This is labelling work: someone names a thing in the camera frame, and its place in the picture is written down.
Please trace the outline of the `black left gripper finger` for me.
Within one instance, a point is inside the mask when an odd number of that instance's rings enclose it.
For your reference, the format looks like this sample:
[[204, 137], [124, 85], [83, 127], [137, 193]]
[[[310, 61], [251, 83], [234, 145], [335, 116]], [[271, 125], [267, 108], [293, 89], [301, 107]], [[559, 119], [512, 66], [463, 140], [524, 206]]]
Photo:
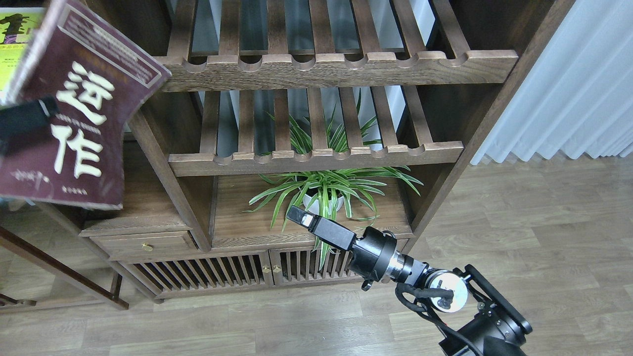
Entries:
[[57, 101], [47, 96], [5, 107], [0, 112], [1, 158], [45, 150], [45, 128], [59, 113]]

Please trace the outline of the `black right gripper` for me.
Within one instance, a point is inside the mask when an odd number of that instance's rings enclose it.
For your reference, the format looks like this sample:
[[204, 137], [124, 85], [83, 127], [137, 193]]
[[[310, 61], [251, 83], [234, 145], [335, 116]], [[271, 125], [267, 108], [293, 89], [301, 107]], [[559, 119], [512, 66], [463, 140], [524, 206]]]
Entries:
[[396, 238], [388, 230], [367, 227], [364, 235], [357, 237], [356, 233], [343, 225], [296, 206], [289, 209], [286, 218], [307, 228], [328, 245], [351, 252], [348, 269], [364, 278], [361, 286], [363, 291], [368, 291], [374, 281], [384, 277], [396, 251]]

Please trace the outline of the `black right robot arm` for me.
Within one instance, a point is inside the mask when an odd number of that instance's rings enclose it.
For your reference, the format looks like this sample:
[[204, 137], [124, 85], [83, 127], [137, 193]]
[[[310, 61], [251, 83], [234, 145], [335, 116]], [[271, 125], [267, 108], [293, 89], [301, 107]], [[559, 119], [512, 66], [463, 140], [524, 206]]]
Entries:
[[[387, 277], [396, 283], [398, 300], [410, 311], [434, 324], [445, 336], [439, 343], [447, 356], [522, 356], [525, 336], [532, 332], [526, 318], [472, 265], [463, 270], [432, 268], [397, 249], [388, 230], [367, 227], [362, 235], [299, 207], [286, 214], [328, 245], [350, 252], [350, 269], [364, 279], [368, 291], [374, 281]], [[439, 313], [460, 311], [469, 296], [477, 313], [454, 330]]]

